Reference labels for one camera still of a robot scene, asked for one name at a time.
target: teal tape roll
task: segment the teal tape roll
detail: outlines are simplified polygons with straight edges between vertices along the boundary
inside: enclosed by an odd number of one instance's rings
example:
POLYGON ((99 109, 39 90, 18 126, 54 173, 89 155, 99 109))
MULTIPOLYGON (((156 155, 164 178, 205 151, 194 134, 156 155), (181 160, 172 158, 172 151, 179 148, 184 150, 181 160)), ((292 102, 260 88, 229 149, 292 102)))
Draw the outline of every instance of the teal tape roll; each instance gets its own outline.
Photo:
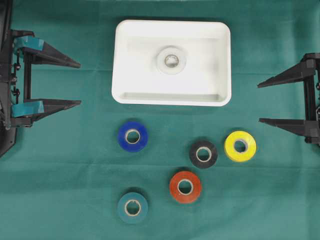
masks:
POLYGON ((144 196, 136 192, 128 192, 123 195, 117 206, 119 217, 127 224, 138 224, 142 222, 148 214, 148 203, 144 196), (136 203, 138 211, 130 213, 128 211, 128 204, 136 203))
POLYGON ((30 115, 42 114, 45 112, 43 101, 29 101, 11 106, 11 115, 14 118, 30 115))
POLYGON ((44 48, 45 41, 34 37, 34 36, 20 36, 16 37, 13 41, 14 48, 13 52, 16 53, 18 49, 21 48, 29 48, 29 49, 35 49, 38 51, 42 51, 44 48))

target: tape roll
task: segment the tape roll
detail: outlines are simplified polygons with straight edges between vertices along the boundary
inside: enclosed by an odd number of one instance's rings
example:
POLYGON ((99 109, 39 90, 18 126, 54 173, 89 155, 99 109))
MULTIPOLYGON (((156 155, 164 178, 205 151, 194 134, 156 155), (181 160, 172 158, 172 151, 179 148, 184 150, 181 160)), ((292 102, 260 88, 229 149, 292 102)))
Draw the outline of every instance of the tape roll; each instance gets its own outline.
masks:
POLYGON ((148 214, 148 202, 141 194, 137 192, 128 192, 123 195, 117 206, 119 217, 127 224, 138 224, 142 222, 148 214), (138 209, 136 212, 128 211, 128 204, 136 203, 138 209))
POLYGON ((209 141, 197 141, 192 144, 189 151, 189 158, 193 165, 200 169, 207 169, 216 163, 218 158, 218 151, 215 145, 209 141), (201 159, 199 157, 199 151, 206 150, 208 152, 207 159, 201 159))
POLYGON ((123 124, 119 129, 118 142, 120 146, 128 152, 139 152, 148 143, 147 129, 141 123, 135 121, 128 121, 125 124, 123 124), (128 135, 131 132, 136 132, 138 134, 138 139, 136 142, 128 141, 128 135))
POLYGON ((224 151, 232 161, 246 162, 256 154, 256 140, 246 131, 234 131, 226 138, 224 142, 224 151), (242 152, 237 151, 235 148, 235 144, 238 141, 245 145, 245 150, 242 152))
POLYGON ((190 171, 180 171, 176 173, 170 181, 170 193, 172 197, 181 204, 191 204, 197 200, 202 191, 202 185, 200 179, 194 173, 190 171), (189 182, 191 190, 188 193, 183 193, 179 189, 179 185, 183 182, 189 182))

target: blue tape roll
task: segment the blue tape roll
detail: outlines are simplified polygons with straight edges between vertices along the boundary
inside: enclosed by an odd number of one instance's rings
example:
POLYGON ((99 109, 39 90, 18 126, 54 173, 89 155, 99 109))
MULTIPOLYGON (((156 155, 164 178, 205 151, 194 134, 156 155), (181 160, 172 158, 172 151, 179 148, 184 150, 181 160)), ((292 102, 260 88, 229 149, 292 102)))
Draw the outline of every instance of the blue tape roll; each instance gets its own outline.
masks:
POLYGON ((139 193, 128 192, 123 195, 117 206, 119 217, 127 224, 138 224, 142 222, 148 214, 147 200, 139 193), (127 204, 134 201, 139 206, 139 211, 136 214, 130 214, 127 211, 127 204))
POLYGON ((148 133, 145 126, 141 123, 135 121, 128 121, 123 124, 118 132, 118 142, 120 146, 131 153, 139 152, 143 149, 148 143, 148 133), (130 131, 137 131, 139 134, 139 139, 135 143, 129 143, 127 141, 127 134, 130 131))

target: green cloth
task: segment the green cloth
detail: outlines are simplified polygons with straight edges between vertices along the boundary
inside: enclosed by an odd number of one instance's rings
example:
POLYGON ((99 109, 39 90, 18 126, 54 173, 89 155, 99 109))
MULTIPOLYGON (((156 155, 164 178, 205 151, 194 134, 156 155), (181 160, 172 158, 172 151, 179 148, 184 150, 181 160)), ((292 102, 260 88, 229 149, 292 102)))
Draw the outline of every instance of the green cloth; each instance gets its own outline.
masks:
MULTIPOLYGON (((257 88, 305 53, 320 51, 318 0, 16 0, 12 28, 34 31, 82 64, 34 66, 32 96, 82 104, 19 129, 16 145, 0 159, 0 240, 320 239, 320 148, 258 122, 303 119, 303 85, 257 88), (227 24, 229 104, 117 103, 111 96, 115 28, 125 19, 227 24), (119 127, 132 119, 149 133, 138 153, 117 142, 119 127), (255 137, 252 160, 226 157, 224 140, 233 130, 255 137), (211 168, 195 168, 189 160, 199 137, 217 146, 211 168), (169 181, 181 169, 202 181, 193 204, 170 195, 169 181), (117 215, 118 200, 130 190, 149 205, 137 225, 117 215)), ((20 89, 22 78, 20 70, 20 89)))

